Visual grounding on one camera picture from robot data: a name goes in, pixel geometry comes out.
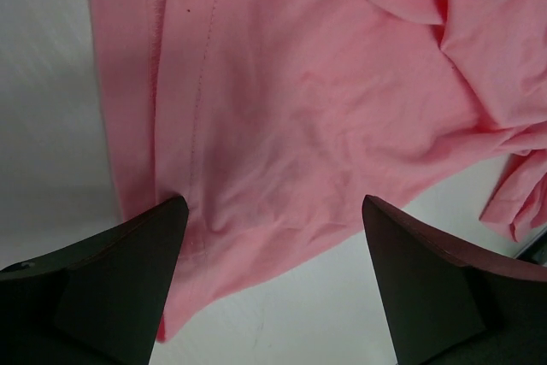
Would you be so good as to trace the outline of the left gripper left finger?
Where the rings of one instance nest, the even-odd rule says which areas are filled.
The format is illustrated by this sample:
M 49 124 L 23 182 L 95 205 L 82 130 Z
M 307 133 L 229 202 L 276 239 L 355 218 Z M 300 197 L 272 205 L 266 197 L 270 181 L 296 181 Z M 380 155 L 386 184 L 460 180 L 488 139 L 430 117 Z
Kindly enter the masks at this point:
M 172 197 L 1 271 L 3 364 L 147 364 L 189 211 Z

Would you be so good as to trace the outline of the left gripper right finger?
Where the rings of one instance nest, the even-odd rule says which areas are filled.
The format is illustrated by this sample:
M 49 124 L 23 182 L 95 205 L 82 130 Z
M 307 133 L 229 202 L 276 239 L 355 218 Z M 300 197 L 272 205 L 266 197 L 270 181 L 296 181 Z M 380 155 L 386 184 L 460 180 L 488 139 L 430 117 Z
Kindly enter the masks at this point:
M 544 364 L 546 269 L 431 227 L 384 200 L 364 232 L 399 364 Z

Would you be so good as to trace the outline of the pink t shirt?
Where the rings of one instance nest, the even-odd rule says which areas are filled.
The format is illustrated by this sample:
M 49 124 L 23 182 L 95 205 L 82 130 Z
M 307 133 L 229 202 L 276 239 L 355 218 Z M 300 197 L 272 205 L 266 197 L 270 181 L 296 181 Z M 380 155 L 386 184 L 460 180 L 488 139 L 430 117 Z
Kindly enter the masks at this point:
M 157 340 L 476 162 L 481 221 L 546 222 L 546 0 L 90 0 L 109 157 L 132 219 L 190 217 Z

